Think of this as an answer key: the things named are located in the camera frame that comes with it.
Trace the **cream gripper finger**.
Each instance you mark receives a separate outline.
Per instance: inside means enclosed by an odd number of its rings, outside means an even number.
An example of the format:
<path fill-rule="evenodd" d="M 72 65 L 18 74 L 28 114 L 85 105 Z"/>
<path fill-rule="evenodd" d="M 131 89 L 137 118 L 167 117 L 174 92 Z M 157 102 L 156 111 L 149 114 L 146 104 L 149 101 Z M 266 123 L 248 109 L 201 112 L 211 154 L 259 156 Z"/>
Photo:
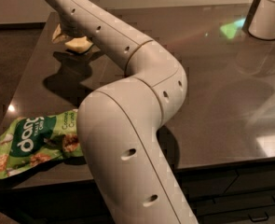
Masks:
<path fill-rule="evenodd" d="M 69 40 L 68 31 L 65 30 L 60 24 L 58 24 L 55 31 L 52 34 L 52 42 L 56 44 L 60 42 L 66 42 L 68 40 Z"/>

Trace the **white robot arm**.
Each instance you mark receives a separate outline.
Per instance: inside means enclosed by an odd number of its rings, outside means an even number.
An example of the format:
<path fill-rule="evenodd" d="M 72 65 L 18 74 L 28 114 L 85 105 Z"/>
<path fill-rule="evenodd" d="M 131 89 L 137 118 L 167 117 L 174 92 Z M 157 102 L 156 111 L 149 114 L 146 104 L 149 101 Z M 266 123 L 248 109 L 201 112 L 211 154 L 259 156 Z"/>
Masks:
<path fill-rule="evenodd" d="M 115 223 L 199 224 L 157 139 L 186 98 L 183 66 L 89 0 L 46 1 L 65 34 L 87 36 L 125 73 L 90 93 L 77 112 L 79 143 Z"/>

